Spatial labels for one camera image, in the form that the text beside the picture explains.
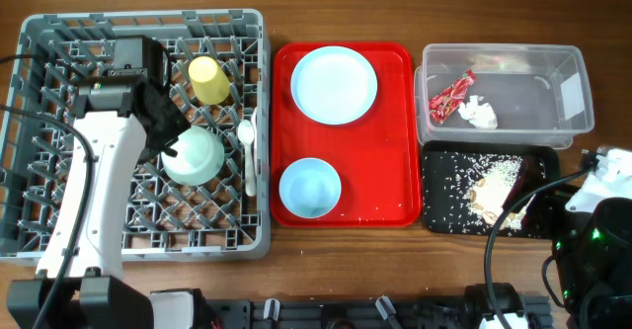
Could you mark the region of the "green bowl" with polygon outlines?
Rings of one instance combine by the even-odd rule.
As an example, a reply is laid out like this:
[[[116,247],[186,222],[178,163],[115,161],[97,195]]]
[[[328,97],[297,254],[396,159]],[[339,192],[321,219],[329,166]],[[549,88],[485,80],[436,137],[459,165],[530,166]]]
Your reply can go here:
[[[185,186],[198,186],[216,176],[224,163],[224,146],[211,130],[192,125],[179,135],[171,146],[175,157],[161,153],[166,174],[174,182]]]

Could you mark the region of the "yellow cup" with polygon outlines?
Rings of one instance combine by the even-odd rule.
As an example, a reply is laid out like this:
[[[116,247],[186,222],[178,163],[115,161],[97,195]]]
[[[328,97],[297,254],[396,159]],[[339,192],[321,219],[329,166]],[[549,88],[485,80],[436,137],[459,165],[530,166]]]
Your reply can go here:
[[[189,77],[196,97],[203,104],[220,104],[230,94],[228,77],[211,57],[196,57],[189,65]]]

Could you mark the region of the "white napkin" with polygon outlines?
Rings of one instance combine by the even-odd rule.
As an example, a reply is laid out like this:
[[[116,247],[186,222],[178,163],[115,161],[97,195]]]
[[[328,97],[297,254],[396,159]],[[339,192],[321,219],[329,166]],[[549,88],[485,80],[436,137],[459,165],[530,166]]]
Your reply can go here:
[[[498,127],[496,113],[488,102],[482,103],[482,101],[482,96],[472,95],[466,103],[459,106],[457,112],[475,128],[496,129]]]

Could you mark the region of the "white plastic spoon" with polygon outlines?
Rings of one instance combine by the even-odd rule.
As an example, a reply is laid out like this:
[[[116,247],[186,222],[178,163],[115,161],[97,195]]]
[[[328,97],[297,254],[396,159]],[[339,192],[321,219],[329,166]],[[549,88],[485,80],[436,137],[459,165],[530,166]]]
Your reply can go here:
[[[254,197],[256,191],[256,176],[253,157],[253,144],[255,141],[255,130],[249,120],[240,121],[237,129],[237,137],[244,148],[245,165],[245,191],[248,197]]]

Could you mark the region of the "red snack wrapper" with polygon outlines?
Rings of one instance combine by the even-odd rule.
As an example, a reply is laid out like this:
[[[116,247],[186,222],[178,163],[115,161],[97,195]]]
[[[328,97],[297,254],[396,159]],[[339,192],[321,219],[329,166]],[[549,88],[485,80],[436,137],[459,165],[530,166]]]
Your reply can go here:
[[[472,70],[466,70],[454,83],[429,100],[430,117],[437,123],[444,123],[463,103],[467,90],[477,77]]]

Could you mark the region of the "small light blue bowl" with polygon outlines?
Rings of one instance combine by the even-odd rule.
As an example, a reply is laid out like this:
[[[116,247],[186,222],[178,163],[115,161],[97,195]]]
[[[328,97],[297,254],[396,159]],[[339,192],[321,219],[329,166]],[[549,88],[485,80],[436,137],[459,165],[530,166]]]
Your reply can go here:
[[[278,193],[291,214],[305,219],[320,218],[338,204],[342,196],[342,179],[325,160],[302,158],[282,172]]]

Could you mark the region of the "light blue plate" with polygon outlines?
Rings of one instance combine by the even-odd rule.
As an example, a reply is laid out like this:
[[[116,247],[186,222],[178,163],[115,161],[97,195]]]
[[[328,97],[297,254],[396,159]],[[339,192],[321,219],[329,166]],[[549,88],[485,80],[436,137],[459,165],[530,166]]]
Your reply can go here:
[[[342,125],[360,119],[374,104],[377,91],[377,75],[368,59],[339,45],[308,52],[290,76],[295,106],[321,124]]]

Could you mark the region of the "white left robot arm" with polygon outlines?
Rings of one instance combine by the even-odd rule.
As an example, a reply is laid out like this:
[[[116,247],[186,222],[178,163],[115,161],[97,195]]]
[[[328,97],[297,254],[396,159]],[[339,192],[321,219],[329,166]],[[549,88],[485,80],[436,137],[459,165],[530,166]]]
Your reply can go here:
[[[122,279],[121,236],[137,164],[165,152],[190,123],[169,95],[171,56],[146,36],[119,38],[113,67],[83,78],[73,124],[20,111],[74,137],[59,218],[31,280],[10,284],[22,328],[218,328],[197,288],[144,295]]]

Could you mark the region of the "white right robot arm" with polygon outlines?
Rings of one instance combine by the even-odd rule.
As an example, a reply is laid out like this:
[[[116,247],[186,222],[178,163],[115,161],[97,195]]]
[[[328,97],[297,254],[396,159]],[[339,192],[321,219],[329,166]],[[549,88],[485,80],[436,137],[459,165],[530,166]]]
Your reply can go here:
[[[541,275],[547,288],[547,269],[557,264],[562,296],[550,294],[567,310],[578,328],[629,328],[631,326],[631,162],[626,150],[611,148],[589,152],[578,172],[557,180],[542,180],[537,188],[524,185],[529,164],[518,169],[510,198],[503,205],[489,235],[484,259],[486,310],[481,324],[487,328],[515,328],[522,323],[513,307],[503,309],[492,279],[492,252],[496,237],[510,213],[564,184],[585,177],[584,184],[551,217],[552,255]]]

